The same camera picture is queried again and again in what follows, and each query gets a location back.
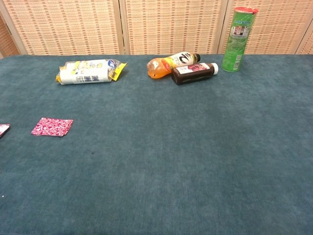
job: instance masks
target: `snack bag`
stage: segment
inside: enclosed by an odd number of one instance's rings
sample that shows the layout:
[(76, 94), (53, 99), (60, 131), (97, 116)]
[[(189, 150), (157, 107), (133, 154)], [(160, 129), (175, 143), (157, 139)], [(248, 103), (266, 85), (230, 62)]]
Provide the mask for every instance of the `snack bag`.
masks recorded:
[(113, 59), (66, 62), (56, 81), (62, 85), (116, 81), (125, 66), (126, 63)]

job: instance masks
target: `teal carpet surface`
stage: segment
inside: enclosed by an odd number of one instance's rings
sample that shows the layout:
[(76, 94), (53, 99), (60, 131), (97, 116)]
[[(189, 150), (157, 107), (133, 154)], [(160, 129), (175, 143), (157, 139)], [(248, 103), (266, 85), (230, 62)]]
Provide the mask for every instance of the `teal carpet surface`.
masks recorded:
[[(117, 82), (54, 81), (109, 58), (128, 63)], [(0, 60), (0, 235), (312, 235), (313, 56), (248, 55), (182, 86), (152, 80), (152, 58)], [(74, 123), (31, 135), (42, 117)]]

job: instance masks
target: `bottle cap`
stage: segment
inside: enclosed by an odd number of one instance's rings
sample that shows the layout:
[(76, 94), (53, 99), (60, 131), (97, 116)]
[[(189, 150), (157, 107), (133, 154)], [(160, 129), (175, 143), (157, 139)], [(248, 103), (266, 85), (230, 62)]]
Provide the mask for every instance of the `bottle cap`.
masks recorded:
[(199, 54), (195, 54), (195, 55), (196, 55), (196, 57), (197, 57), (197, 62), (199, 62), (200, 59), (201, 59), (200, 55), (199, 55)]
[(213, 75), (216, 75), (216, 74), (218, 73), (218, 71), (219, 71), (219, 67), (218, 67), (218, 65), (217, 65), (216, 63), (212, 63), (212, 65), (213, 65), (213, 67), (214, 67), (214, 73), (213, 73)]

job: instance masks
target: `pink square packet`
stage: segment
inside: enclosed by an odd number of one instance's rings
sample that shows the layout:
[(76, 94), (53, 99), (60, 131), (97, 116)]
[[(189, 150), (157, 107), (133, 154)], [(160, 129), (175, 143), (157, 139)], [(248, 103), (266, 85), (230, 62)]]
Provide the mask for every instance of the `pink square packet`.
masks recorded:
[(55, 119), (42, 117), (31, 134), (35, 136), (59, 136), (66, 135), (74, 120)]

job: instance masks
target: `dark red bottle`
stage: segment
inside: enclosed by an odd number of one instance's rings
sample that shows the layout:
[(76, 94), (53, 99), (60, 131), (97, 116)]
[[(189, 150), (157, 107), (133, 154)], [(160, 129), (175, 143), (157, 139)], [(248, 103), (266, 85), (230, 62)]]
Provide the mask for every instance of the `dark red bottle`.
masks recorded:
[(172, 80), (177, 84), (186, 84), (206, 80), (216, 75), (219, 67), (215, 63), (199, 63), (172, 69)]

